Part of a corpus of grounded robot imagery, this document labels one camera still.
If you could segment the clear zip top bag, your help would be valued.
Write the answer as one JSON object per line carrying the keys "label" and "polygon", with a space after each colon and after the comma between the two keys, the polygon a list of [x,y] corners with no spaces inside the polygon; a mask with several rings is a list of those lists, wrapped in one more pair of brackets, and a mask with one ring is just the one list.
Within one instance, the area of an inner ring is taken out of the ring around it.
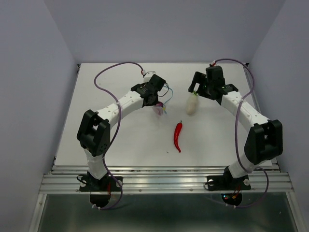
{"label": "clear zip top bag", "polygon": [[170,100],[173,98],[173,95],[174,95],[174,91],[172,88],[167,87],[167,86],[164,86],[164,88],[167,89],[166,94],[170,92],[170,97],[164,102],[159,102],[157,105],[152,107],[153,111],[158,116],[163,116],[167,114],[167,104],[170,102]]}

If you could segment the purple onion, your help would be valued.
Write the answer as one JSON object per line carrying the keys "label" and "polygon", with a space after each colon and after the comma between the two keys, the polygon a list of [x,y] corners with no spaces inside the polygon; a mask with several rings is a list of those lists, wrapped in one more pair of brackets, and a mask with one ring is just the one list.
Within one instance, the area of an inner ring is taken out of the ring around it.
{"label": "purple onion", "polygon": [[164,104],[162,102],[159,102],[155,107],[154,107],[155,112],[159,115],[162,116],[164,114]]}

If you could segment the white radish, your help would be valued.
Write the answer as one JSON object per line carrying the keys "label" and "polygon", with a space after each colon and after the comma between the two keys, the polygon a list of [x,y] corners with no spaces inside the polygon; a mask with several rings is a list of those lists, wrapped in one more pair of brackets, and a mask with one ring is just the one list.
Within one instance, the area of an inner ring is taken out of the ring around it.
{"label": "white radish", "polygon": [[193,91],[187,99],[186,102],[186,113],[191,116],[196,113],[198,108],[198,94]]}

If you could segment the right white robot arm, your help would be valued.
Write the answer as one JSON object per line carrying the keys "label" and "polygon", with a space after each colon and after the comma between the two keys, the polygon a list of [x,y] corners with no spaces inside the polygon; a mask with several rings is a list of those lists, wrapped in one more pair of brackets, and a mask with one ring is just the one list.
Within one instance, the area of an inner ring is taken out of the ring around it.
{"label": "right white robot arm", "polygon": [[228,166],[228,173],[222,177],[226,188],[234,188],[239,178],[283,153],[282,123],[260,114],[233,84],[226,84],[222,67],[211,66],[205,73],[195,72],[188,91],[193,92],[196,84],[198,96],[217,101],[235,116],[235,124],[241,124],[248,133],[243,155],[237,155],[237,161]]}

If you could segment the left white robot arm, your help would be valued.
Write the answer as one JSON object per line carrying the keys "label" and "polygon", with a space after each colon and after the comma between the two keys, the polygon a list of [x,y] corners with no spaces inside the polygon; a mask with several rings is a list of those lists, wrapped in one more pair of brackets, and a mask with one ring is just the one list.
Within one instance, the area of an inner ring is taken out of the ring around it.
{"label": "left white robot arm", "polygon": [[158,92],[161,91],[166,81],[153,74],[147,82],[137,84],[123,96],[103,109],[96,112],[87,110],[82,118],[77,132],[77,140],[86,153],[88,173],[91,185],[96,190],[103,190],[107,186],[108,173],[103,164],[103,158],[109,149],[111,129],[120,121],[143,107],[155,106],[159,103]]}

